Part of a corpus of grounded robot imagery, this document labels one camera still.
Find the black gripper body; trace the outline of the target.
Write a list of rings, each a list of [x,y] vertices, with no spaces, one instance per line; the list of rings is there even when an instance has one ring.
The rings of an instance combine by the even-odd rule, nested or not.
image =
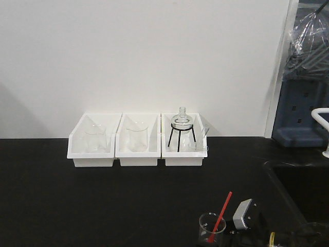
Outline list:
[[[248,229],[237,230],[232,219],[225,221],[223,246],[308,246],[307,237],[302,232],[271,231],[256,203],[251,203],[246,213]]]

